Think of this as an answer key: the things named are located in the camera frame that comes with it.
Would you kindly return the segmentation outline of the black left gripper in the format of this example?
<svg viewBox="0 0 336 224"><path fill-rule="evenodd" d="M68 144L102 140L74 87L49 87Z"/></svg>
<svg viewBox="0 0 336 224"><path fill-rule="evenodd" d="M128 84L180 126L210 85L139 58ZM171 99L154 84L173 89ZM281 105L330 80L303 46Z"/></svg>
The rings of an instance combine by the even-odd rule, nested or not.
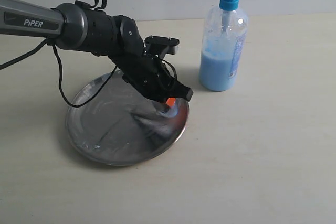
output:
<svg viewBox="0 0 336 224"><path fill-rule="evenodd" d="M194 92L173 78L157 57L140 57L131 53L109 55L122 71L122 79L143 97L165 102L164 112L175 107L176 98L190 101Z"/></svg>

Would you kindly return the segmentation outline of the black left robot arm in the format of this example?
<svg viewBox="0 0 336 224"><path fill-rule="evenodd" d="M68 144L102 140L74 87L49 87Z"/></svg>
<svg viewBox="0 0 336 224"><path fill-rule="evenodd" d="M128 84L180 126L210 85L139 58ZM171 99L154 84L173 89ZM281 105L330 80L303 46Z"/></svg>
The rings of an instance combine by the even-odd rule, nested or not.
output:
<svg viewBox="0 0 336 224"><path fill-rule="evenodd" d="M105 13L107 0L62 3L45 8L20 0L1 0L1 34L40 37L29 52L1 64L8 68L32 56L45 45L58 49L107 56L123 73L122 79L143 97L168 103L172 98L189 101L190 87L180 83L166 55L176 54L177 38L142 38L134 19Z"/></svg>

